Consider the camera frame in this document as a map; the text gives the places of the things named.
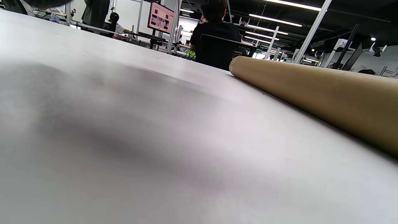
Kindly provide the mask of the person's right hand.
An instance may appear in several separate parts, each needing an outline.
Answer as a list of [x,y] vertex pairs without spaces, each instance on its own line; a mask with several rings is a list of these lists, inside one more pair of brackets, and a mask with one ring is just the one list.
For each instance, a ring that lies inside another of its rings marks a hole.
[[72,0],[24,0],[24,1],[32,7],[47,9],[47,8],[63,6],[65,4],[70,3]]

